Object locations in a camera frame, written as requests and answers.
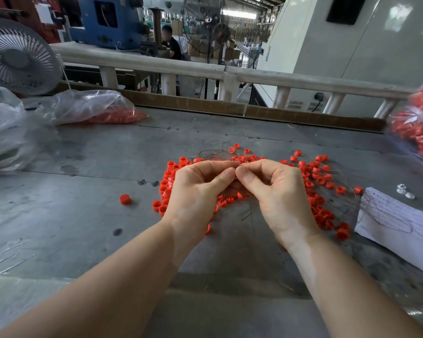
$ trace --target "white railing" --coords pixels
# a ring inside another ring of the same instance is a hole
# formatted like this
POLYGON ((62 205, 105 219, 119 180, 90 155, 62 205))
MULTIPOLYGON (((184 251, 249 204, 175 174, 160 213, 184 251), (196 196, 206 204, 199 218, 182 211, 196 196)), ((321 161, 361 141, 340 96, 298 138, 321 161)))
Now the white railing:
POLYGON ((415 91, 398 85, 153 58, 74 42, 52 44, 51 47, 64 62, 99 66, 103 84, 110 88, 118 88, 114 68, 161 73, 162 93, 173 96, 175 75, 220 80, 218 99, 222 101, 236 100, 239 82, 275 85, 273 107, 279 109, 285 108, 292 88, 306 89, 331 92, 323 111, 325 114, 336 114, 347 94, 382 98, 384 102, 374 117, 385 119, 399 101, 406 100, 415 91))

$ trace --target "brown wooden board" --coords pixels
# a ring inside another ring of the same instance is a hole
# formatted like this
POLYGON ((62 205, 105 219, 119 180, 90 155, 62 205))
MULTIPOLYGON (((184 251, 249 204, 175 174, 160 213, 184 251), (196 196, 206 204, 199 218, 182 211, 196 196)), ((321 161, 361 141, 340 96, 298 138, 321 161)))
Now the brown wooden board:
MULTIPOLYGON (((71 86, 73 89, 80 91, 98 89, 112 90, 103 86, 82 83, 71 83, 71 86)), ((51 93, 56 94, 67 89, 68 86, 66 82, 62 81, 51 93)), ((255 105, 248 105, 243 103, 200 100, 196 98, 167 96, 131 90, 114 90, 119 91, 122 96, 129 99, 134 105, 150 108, 172 109, 238 117, 243 117, 244 115, 249 119, 374 132, 382 131, 386 125, 386 122, 383 119, 354 118, 346 116, 326 115, 321 113, 306 113, 302 111, 258 107, 255 105)))

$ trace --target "forearm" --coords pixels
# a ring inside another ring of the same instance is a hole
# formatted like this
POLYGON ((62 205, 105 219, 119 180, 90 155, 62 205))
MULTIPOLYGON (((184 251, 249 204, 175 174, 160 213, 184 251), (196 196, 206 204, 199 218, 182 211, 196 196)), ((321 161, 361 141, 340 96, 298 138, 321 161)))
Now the forearm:
POLYGON ((289 252, 333 338, 423 337, 423 328, 322 234, 289 252))
POLYGON ((159 222, 2 331, 0 337, 137 337, 194 247, 159 222))

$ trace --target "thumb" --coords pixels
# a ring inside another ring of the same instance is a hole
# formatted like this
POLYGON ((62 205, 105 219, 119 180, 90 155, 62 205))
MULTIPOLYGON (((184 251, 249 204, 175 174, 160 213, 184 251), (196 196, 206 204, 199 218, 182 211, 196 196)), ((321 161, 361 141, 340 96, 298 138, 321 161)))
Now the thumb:
POLYGON ((251 192, 257 199, 263 195, 266 188, 265 185, 252 171, 244 166, 238 166, 236 169, 238 180, 243 184, 246 189, 251 192))
POLYGON ((229 167, 208 183, 208 188, 215 196, 223 192, 235 180, 235 169, 229 167))

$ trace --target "person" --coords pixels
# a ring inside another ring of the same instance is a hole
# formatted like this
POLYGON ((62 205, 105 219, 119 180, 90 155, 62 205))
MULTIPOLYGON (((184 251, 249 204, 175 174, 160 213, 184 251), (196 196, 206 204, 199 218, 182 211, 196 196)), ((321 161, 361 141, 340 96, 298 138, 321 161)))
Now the person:
POLYGON ((164 25, 161 28, 161 36, 163 41, 161 44, 169 48, 171 59, 182 60, 182 51, 177 40, 172 36, 172 27, 169 25, 164 25))
POLYGON ((161 221, 0 330, 0 337, 140 336, 179 266, 204 238, 218 195, 238 190, 258 199, 333 338, 423 337, 423 328, 318 229, 301 171, 266 159, 203 161, 178 170, 161 221))

